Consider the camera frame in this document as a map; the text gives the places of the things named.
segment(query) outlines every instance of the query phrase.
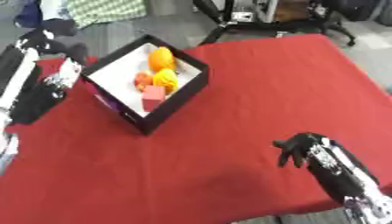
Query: plaid fabric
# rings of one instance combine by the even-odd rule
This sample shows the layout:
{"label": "plaid fabric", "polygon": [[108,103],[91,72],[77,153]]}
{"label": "plaid fabric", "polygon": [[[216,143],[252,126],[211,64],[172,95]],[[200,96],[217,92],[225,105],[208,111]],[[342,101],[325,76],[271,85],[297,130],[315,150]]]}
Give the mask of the plaid fabric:
{"label": "plaid fabric", "polygon": [[66,7],[79,28],[146,15],[144,0],[67,0]]}

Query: table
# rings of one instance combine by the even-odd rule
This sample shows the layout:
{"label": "table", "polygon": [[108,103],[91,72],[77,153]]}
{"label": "table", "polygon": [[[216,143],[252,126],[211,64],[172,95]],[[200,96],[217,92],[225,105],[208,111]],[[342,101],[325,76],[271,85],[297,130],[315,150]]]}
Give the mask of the table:
{"label": "table", "polygon": [[[209,86],[141,136],[81,83],[31,127],[0,178],[3,223],[225,223],[336,207],[306,169],[277,168],[271,141],[338,140],[392,193],[392,102],[326,38],[187,50]],[[45,72],[58,61],[42,62]]]}

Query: red block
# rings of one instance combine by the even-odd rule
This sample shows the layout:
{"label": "red block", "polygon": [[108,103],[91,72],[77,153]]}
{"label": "red block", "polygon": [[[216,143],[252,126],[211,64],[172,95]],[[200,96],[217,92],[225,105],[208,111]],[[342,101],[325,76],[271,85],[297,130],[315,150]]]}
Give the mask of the red block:
{"label": "red block", "polygon": [[143,92],[143,108],[146,112],[151,112],[165,100],[165,88],[147,86]]}

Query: silver robotic arm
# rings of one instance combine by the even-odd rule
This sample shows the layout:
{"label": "silver robotic arm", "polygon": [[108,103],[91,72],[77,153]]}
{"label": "silver robotic arm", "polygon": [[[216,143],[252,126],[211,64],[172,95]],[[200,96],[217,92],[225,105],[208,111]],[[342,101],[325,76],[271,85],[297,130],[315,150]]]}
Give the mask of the silver robotic arm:
{"label": "silver robotic arm", "polygon": [[[26,33],[0,55],[0,175],[18,154],[18,135],[7,133],[6,127],[32,124],[64,101],[85,65],[83,44],[66,47],[54,40],[73,35],[73,28],[67,21],[47,21],[45,27]],[[66,55],[59,72],[38,80],[40,56],[57,53]]]}
{"label": "silver robotic arm", "polygon": [[351,223],[392,223],[392,199],[380,191],[378,179],[337,142],[315,133],[300,133],[273,144],[282,149],[279,166],[289,158],[297,168],[305,161],[325,192],[344,206]]}

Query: floor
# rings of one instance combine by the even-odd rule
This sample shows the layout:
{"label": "floor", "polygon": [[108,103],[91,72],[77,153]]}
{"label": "floor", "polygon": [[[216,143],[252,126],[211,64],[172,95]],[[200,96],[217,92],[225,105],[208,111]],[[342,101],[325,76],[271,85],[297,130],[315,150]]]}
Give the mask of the floor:
{"label": "floor", "polygon": [[[178,48],[194,47],[214,28],[214,24],[204,15],[193,13],[190,2],[149,0],[150,14],[153,16],[113,24],[92,25],[80,31],[76,37],[61,39],[69,45],[84,42],[90,50],[90,55],[98,57],[146,33]],[[4,7],[6,6],[0,6],[0,11],[7,11]],[[358,45],[353,48],[345,47],[345,40],[336,33],[331,33],[331,40],[381,88],[392,88],[392,27],[384,27],[374,22],[345,22],[345,26],[358,36]],[[15,27],[9,16],[0,16],[0,30],[0,49],[4,49],[28,31]],[[267,32],[237,33],[226,35],[220,41],[265,38],[269,35]],[[281,218],[284,224],[347,223],[341,209],[305,215],[287,214]],[[264,217],[240,223],[273,224],[276,221],[273,217]]]}

